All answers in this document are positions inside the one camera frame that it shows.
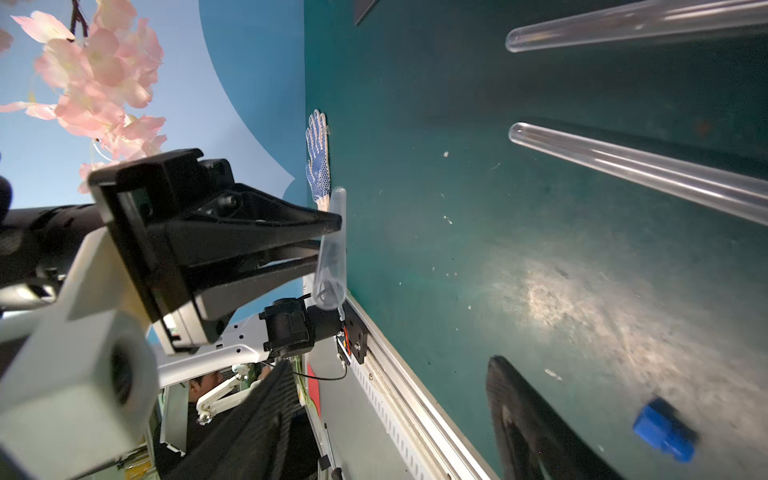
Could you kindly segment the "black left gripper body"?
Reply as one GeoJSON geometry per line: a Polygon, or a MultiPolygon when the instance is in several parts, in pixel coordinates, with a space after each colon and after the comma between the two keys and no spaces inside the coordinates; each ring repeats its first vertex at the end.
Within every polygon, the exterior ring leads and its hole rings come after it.
{"type": "Polygon", "coordinates": [[[55,302],[85,236],[107,228],[151,320],[173,352],[215,342],[232,313],[200,307],[195,297],[222,282],[238,257],[231,237],[240,202],[230,163],[181,149],[108,167],[88,181],[91,204],[10,206],[1,183],[1,310],[55,302]]]}

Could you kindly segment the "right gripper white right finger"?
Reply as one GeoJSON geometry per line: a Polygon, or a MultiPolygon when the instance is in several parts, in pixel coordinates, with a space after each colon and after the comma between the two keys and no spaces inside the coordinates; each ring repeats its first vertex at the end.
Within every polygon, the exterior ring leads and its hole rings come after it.
{"type": "Polygon", "coordinates": [[[502,356],[489,359],[486,394],[505,479],[619,479],[502,356]]]}

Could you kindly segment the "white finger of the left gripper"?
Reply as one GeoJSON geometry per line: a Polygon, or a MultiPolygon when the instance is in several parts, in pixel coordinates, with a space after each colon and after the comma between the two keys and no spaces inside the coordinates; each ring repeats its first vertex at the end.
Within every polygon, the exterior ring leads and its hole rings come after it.
{"type": "Polygon", "coordinates": [[[276,288],[315,271],[317,254],[258,270],[253,275],[224,282],[196,293],[194,304],[202,320],[215,320],[234,313],[276,288]]]}

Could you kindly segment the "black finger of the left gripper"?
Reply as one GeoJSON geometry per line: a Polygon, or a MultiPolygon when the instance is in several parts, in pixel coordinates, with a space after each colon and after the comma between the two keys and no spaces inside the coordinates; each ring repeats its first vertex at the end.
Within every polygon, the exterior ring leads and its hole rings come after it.
{"type": "Polygon", "coordinates": [[[341,230],[338,214],[283,201],[236,183],[149,224],[152,240],[182,267],[201,267],[341,230]]]}

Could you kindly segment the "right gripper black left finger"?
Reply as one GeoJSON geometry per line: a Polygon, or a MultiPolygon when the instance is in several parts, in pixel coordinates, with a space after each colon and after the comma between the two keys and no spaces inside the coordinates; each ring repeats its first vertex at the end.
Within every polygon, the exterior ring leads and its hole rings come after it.
{"type": "Polygon", "coordinates": [[[280,478],[299,407],[293,365],[283,360],[169,477],[280,478]]]}

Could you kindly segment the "clear test tube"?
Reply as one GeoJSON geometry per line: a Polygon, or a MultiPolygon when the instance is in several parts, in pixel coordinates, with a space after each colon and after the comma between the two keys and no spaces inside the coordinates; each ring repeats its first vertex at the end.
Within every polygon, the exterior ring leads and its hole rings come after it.
{"type": "Polygon", "coordinates": [[[767,23],[765,1],[640,1],[511,30],[512,53],[709,33],[767,23]]]}
{"type": "Polygon", "coordinates": [[[347,191],[343,187],[332,191],[329,212],[342,223],[338,231],[321,240],[311,295],[315,305],[326,311],[340,308],[347,294],[347,191]]]}

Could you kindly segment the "blue stopper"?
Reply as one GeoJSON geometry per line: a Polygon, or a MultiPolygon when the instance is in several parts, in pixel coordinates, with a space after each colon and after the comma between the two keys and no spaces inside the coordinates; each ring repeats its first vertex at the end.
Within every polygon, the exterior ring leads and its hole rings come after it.
{"type": "Polygon", "coordinates": [[[632,430],[652,448],[670,455],[680,463],[690,463],[699,435],[685,424],[678,411],[666,400],[656,397],[639,411],[632,430]]]}

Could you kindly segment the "clear test tube diagonal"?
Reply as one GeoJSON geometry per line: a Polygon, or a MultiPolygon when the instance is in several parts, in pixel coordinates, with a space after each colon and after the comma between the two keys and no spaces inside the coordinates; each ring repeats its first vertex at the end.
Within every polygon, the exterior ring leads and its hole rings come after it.
{"type": "Polygon", "coordinates": [[[762,225],[767,182],[526,122],[513,124],[511,142],[629,182],[762,225]]]}

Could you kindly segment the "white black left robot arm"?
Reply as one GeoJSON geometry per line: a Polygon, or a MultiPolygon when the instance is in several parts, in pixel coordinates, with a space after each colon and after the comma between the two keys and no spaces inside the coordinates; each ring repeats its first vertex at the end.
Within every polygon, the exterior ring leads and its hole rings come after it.
{"type": "Polygon", "coordinates": [[[340,212],[237,182],[228,161],[181,149],[105,167],[89,204],[15,209],[1,185],[3,390],[40,367],[125,399],[236,363],[304,353],[339,331],[324,309],[247,303],[318,270],[340,212]]]}

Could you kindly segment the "blue dotted work glove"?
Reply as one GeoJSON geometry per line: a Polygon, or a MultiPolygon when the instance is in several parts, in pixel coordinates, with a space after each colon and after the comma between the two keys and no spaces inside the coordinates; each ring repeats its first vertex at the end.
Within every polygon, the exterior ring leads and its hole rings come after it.
{"type": "Polygon", "coordinates": [[[308,153],[306,178],[311,195],[320,211],[328,211],[331,196],[328,126],[325,114],[317,109],[308,117],[305,139],[308,153]]]}

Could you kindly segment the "pink cherry blossom tree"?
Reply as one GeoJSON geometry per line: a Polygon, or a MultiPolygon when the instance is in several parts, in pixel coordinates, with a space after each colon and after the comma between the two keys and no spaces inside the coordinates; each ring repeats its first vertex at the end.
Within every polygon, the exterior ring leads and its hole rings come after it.
{"type": "Polygon", "coordinates": [[[165,118],[135,112],[153,100],[164,51],[132,2],[100,1],[90,21],[79,2],[73,2],[68,24],[39,10],[12,19],[41,44],[35,72],[58,99],[43,103],[30,95],[1,110],[55,121],[68,133],[89,139],[100,158],[80,166],[79,193],[89,193],[92,172],[161,152],[167,140],[161,132],[165,118]]]}

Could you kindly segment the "aluminium front rail base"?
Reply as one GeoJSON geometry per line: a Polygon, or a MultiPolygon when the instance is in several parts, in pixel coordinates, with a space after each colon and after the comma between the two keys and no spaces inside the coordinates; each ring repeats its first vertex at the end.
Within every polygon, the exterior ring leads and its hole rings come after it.
{"type": "Polygon", "coordinates": [[[343,479],[494,479],[496,473],[354,299],[347,318],[365,329],[306,354],[309,405],[322,455],[343,479]]]}

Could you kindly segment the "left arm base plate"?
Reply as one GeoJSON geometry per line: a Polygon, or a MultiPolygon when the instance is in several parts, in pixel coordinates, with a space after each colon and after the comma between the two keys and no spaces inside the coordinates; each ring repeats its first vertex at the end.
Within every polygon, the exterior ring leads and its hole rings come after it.
{"type": "Polygon", "coordinates": [[[355,307],[346,300],[344,311],[344,349],[349,357],[353,357],[359,365],[363,365],[368,353],[369,330],[355,307]]]}

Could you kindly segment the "dark tree base plate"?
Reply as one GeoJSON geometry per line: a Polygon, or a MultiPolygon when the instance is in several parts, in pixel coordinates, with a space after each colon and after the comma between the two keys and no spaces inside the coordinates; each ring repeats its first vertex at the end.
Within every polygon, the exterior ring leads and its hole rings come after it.
{"type": "Polygon", "coordinates": [[[372,11],[378,0],[354,0],[353,13],[354,25],[359,26],[366,16],[372,11]]]}

